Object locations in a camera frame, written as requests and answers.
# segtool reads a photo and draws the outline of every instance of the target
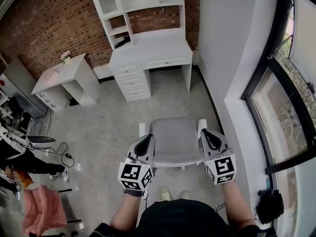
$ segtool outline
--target black window frame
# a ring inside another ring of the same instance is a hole
[[[265,173],[270,177],[271,187],[277,188],[277,181],[275,173],[289,169],[291,167],[297,166],[304,163],[314,157],[316,157],[315,151],[315,139],[316,131],[313,125],[311,116],[305,106],[305,103],[298,92],[297,88],[293,84],[290,77],[284,71],[279,62],[273,57],[275,50],[281,46],[283,43],[283,36],[286,31],[286,24],[293,6],[292,1],[294,0],[277,0],[276,11],[273,19],[270,35],[268,37],[266,46],[264,48],[263,54],[259,60],[259,63],[252,75],[249,84],[247,85],[241,99],[244,100],[250,110],[250,113],[255,122],[258,134],[263,146],[263,150],[266,156],[267,168]],[[261,78],[267,69],[271,69],[272,73],[276,76],[281,86],[285,90],[287,96],[289,97],[291,104],[295,112],[297,113],[298,119],[301,123],[302,130],[307,142],[307,149],[292,158],[286,159],[285,161],[274,163],[273,155],[270,149],[267,135],[260,116],[256,110],[256,107],[251,99],[251,95],[258,86]]]

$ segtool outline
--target chair seat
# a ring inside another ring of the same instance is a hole
[[[193,118],[160,118],[150,124],[155,137],[154,162],[188,162],[203,159]]]

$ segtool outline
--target white marker cube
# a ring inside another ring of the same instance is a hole
[[[214,184],[222,184],[235,179],[237,173],[235,155],[208,160],[205,165],[205,170]]]
[[[144,191],[154,174],[150,165],[121,162],[118,180],[125,189]]]

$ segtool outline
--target left forearm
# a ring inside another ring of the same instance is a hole
[[[120,231],[130,231],[136,227],[140,197],[125,194],[123,201],[110,222],[110,226]]]

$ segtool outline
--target brick wall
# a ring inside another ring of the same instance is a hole
[[[185,0],[187,41],[198,45],[199,0]],[[179,27],[179,8],[169,6],[130,12],[134,33]],[[120,24],[119,20],[111,22]],[[18,56],[38,79],[58,64],[65,50],[87,53],[96,67],[108,63],[111,47],[92,0],[16,0],[0,21],[0,51],[7,62]]]

